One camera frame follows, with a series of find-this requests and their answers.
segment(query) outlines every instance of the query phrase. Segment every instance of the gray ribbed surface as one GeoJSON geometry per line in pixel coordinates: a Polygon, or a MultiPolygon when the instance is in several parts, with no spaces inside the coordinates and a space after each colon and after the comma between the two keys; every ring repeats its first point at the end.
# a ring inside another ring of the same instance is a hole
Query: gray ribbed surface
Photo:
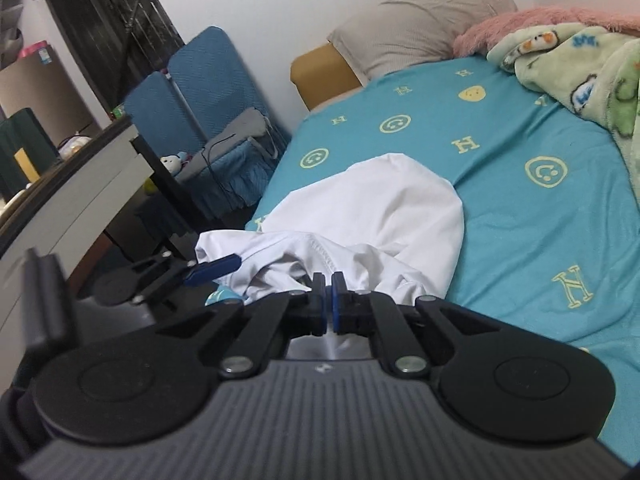
{"type": "Polygon", "coordinates": [[[190,424],[156,442],[100,450],[57,441],[22,466],[34,480],[619,479],[594,441],[556,450],[486,442],[453,423],[428,386],[376,361],[272,362],[225,383],[190,424]]]}

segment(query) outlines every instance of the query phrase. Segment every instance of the pink container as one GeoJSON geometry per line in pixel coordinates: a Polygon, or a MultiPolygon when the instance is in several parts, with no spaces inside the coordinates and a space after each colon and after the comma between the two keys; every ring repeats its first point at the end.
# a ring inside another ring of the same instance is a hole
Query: pink container
{"type": "Polygon", "coordinates": [[[46,41],[39,41],[38,43],[34,43],[30,46],[26,46],[18,54],[18,59],[20,59],[21,57],[30,56],[34,52],[39,51],[41,48],[46,47],[48,44],[49,43],[47,43],[46,41]]]}

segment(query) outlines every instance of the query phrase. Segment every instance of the pink fluffy blanket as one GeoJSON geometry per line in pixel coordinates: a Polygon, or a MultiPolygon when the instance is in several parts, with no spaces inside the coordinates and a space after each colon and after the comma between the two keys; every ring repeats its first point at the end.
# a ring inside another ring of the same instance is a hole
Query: pink fluffy blanket
{"type": "Polygon", "coordinates": [[[471,56],[476,52],[486,54],[507,34],[534,25],[558,23],[583,23],[600,25],[611,32],[622,32],[640,37],[640,16],[613,14],[600,10],[572,7],[535,7],[518,12],[505,12],[484,20],[458,36],[453,43],[453,57],[471,56]]]}

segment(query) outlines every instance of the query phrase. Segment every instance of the desk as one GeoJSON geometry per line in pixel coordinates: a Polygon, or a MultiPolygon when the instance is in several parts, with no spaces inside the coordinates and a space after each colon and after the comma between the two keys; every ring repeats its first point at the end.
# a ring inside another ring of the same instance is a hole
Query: desk
{"type": "Polygon", "coordinates": [[[138,131],[115,121],[72,158],[44,174],[0,218],[0,389],[22,354],[24,251],[56,253],[69,276],[98,236],[154,173],[133,147],[138,131]]]}

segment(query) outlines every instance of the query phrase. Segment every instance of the blue bed sheet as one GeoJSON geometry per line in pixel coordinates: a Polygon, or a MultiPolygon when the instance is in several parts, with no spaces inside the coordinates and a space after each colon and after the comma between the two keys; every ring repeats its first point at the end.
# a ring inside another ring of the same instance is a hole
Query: blue bed sheet
{"type": "Polygon", "coordinates": [[[306,118],[247,228],[292,190],[383,153],[462,199],[447,299],[601,359],[616,380],[601,440],[640,459],[640,214],[610,134],[481,58],[416,66],[306,118]]]}

